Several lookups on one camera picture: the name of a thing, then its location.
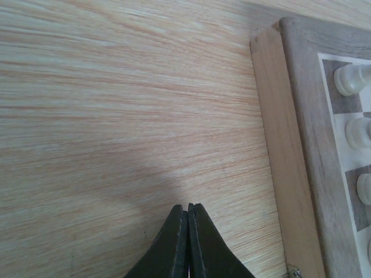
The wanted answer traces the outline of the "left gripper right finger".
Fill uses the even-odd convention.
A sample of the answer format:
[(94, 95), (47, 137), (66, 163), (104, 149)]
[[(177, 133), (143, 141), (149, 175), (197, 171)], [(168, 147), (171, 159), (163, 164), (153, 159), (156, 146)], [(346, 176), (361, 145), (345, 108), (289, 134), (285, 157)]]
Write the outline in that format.
[(191, 277), (252, 277), (200, 203), (188, 205)]

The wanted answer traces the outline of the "wooden chess board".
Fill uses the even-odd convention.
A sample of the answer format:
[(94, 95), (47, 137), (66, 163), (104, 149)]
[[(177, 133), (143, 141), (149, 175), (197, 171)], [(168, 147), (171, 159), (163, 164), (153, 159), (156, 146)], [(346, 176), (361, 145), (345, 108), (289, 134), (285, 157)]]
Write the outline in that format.
[(370, 64), (370, 31), (284, 17), (250, 43), (288, 272), (369, 277), (370, 206), (357, 179), (370, 149), (345, 137), (370, 118), (370, 86), (342, 96), (334, 72)]

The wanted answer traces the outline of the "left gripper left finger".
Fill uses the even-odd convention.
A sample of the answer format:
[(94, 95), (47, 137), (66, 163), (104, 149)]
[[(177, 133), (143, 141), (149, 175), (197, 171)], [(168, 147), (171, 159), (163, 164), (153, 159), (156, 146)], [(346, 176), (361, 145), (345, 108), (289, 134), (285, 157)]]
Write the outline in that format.
[(188, 213), (173, 206), (152, 245), (126, 277), (188, 276)]

